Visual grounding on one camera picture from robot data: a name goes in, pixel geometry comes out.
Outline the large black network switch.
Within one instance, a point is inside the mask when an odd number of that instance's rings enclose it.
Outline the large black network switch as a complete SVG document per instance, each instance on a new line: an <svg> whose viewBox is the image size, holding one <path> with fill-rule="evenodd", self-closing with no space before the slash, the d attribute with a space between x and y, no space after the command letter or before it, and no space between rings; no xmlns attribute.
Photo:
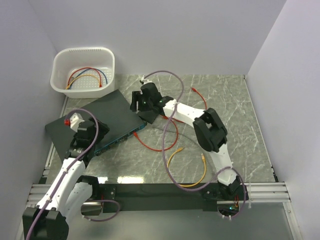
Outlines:
<svg viewBox="0 0 320 240"><path fill-rule="evenodd" d="M97 156L146 126L146 123L130 110L130 104L119 90L98 98L82 108L91 112L97 120L109 127L109 132L104 139L96 145ZM64 124L64 120L65 116L62 116L45 126L61 162L64 161L75 134Z"/></svg>

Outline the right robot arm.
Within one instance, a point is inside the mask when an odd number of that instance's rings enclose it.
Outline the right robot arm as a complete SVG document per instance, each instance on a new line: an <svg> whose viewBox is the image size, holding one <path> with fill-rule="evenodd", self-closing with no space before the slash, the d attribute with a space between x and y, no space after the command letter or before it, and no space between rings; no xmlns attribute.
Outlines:
<svg viewBox="0 0 320 240"><path fill-rule="evenodd" d="M228 131L213 108L199 109L162 96L153 82L145 83L131 94L130 110L179 120L194 129L200 147L208 152L217 171L219 193L223 200L233 199L241 185L240 177L232 170L227 147Z"/></svg>

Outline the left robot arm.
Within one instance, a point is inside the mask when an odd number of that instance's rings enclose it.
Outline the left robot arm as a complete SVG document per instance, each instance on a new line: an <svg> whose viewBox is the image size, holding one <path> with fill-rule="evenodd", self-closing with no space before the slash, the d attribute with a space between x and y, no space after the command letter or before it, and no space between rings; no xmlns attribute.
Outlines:
<svg viewBox="0 0 320 240"><path fill-rule="evenodd" d="M27 207L22 215L26 240L65 240L69 223L86 201L100 197L97 180L83 175L95 155L95 146L110 131L107 124L94 117L84 120L78 113L64 120L75 134L65 154L62 167L49 190L35 207Z"/></svg>

